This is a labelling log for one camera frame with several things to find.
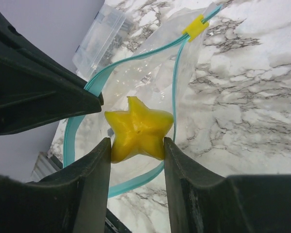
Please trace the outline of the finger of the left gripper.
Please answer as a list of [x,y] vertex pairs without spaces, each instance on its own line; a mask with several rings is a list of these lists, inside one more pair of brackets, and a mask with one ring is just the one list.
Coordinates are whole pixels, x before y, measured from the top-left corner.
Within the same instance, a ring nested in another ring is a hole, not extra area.
[[104,103],[85,80],[43,53],[0,12],[0,135],[98,113]]

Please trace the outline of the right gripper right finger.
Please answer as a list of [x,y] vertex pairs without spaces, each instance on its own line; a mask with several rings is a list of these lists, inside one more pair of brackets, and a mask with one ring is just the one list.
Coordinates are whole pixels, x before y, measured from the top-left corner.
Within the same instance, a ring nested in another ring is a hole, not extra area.
[[174,233],[291,233],[291,175],[222,177],[164,140]]

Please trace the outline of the clear zip top bag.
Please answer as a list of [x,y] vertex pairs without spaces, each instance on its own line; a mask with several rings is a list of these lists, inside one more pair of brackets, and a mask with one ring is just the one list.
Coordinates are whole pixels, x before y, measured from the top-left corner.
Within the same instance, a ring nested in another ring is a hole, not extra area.
[[103,94],[102,111],[68,119],[63,165],[82,158],[105,137],[114,140],[104,113],[127,110],[129,96],[151,109],[170,112],[179,121],[179,102],[200,57],[209,22],[220,10],[220,5],[212,3],[207,8],[179,13],[162,24],[131,57],[96,73],[85,90]]

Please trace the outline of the yellow star fruit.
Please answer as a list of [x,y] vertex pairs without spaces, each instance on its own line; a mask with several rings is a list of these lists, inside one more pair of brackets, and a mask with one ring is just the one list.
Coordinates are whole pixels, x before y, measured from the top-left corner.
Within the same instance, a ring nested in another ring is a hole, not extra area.
[[128,110],[106,111],[114,132],[111,162],[119,163],[138,154],[164,159],[163,139],[174,124],[167,111],[148,108],[136,96],[128,96]]

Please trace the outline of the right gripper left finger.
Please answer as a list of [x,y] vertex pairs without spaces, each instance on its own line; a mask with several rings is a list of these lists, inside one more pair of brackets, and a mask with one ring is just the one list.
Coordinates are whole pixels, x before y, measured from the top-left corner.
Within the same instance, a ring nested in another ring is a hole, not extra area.
[[38,182],[0,175],[0,233],[102,233],[111,141]]

